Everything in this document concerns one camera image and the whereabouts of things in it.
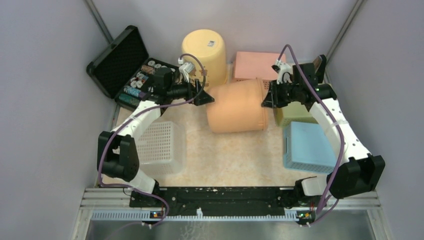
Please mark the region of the green plastic basket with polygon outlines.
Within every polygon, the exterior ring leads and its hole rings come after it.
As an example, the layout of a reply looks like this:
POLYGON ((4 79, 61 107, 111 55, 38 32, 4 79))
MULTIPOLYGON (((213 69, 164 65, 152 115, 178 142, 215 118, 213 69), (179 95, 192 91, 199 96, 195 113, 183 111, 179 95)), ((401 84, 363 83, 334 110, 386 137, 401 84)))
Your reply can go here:
POLYGON ((297 101, 282 108, 274 108, 273 115, 275 124, 282 128, 285 128, 291 122, 318 123, 305 106, 297 101))

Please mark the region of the yellow capybara bucket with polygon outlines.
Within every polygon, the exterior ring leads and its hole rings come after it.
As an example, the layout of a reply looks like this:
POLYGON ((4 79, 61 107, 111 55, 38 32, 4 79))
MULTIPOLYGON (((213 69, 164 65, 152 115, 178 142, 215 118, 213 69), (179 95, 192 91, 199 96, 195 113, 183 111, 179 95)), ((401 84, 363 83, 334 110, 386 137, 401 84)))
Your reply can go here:
POLYGON ((183 54, 195 56, 203 65, 197 63, 190 56, 184 60, 193 62, 195 70, 190 73, 190 80, 203 80, 202 73, 206 73, 205 90, 226 83, 227 59, 226 45, 222 36, 211 29, 198 29, 187 34, 181 44, 183 54))

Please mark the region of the pink plastic basket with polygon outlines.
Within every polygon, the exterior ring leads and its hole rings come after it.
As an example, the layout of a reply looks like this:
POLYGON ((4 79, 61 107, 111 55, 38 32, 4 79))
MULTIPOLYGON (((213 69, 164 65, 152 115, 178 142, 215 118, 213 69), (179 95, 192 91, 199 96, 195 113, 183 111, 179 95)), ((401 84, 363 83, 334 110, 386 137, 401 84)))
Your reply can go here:
POLYGON ((272 69, 279 53, 238 51, 235 55, 232 80, 245 81, 259 78, 264 81, 277 79, 278 73, 272 69))

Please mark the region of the blue plastic basket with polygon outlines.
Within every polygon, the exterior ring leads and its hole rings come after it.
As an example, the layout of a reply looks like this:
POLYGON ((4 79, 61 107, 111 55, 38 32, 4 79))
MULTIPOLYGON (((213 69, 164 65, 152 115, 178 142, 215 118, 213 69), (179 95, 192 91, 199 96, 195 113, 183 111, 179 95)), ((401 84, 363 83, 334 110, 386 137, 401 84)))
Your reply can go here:
POLYGON ((283 129, 286 169, 330 174, 337 162, 332 146, 317 123, 292 121, 283 129))

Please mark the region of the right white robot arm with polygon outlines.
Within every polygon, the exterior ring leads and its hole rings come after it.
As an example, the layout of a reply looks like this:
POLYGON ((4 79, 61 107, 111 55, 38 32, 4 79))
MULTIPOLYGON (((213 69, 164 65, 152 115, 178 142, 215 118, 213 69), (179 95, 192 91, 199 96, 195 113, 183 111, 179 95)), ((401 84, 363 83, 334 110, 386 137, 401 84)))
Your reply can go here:
POLYGON ((330 84, 323 83, 325 64, 290 66, 276 60, 272 69, 277 78, 270 81, 262 106, 282 108, 299 102, 319 124, 336 157, 335 167, 325 177, 304 178, 297 182, 293 200, 307 206, 314 196, 332 195, 336 199, 372 192, 386 163, 372 154, 359 140, 345 118, 338 97, 330 84))

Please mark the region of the orange capybara bucket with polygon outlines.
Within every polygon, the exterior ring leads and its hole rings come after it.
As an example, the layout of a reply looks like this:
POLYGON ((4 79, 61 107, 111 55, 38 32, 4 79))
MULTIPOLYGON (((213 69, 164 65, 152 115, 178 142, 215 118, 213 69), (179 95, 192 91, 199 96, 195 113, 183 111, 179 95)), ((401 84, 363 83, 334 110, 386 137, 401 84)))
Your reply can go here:
POLYGON ((262 107, 266 96, 262 79, 219 85, 207 93, 214 98, 214 102, 205 107, 213 133, 264 131, 268 128, 268 111, 262 107))

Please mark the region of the white perforated plastic basket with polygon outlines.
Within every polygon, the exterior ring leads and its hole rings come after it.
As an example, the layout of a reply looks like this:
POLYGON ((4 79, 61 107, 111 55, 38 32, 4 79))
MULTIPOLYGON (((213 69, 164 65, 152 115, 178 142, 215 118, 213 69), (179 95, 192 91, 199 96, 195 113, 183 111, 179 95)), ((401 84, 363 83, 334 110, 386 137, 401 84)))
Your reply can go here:
POLYGON ((186 166, 186 130, 172 121, 152 123, 135 142, 139 169, 151 177, 180 174, 186 166))

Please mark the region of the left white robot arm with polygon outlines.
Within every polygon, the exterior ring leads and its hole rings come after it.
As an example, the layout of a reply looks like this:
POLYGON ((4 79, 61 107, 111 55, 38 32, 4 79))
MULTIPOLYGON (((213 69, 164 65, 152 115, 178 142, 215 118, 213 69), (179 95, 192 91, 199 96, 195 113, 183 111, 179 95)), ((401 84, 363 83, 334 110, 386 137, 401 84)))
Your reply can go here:
POLYGON ((134 189, 141 193, 141 200, 149 207, 160 202, 160 193, 155 190, 157 182, 140 170, 136 149, 138 140, 148 127, 162 115, 162 110, 174 107, 173 100, 183 99, 182 105, 201 106, 214 102, 206 93, 207 72, 200 73, 202 81, 190 81, 195 66, 186 62, 179 67, 182 82, 177 83, 177 73, 169 68, 159 68, 141 86, 141 101, 133 113, 112 131, 103 131, 98 138, 97 179, 104 185, 103 176, 121 180, 117 187, 134 189))

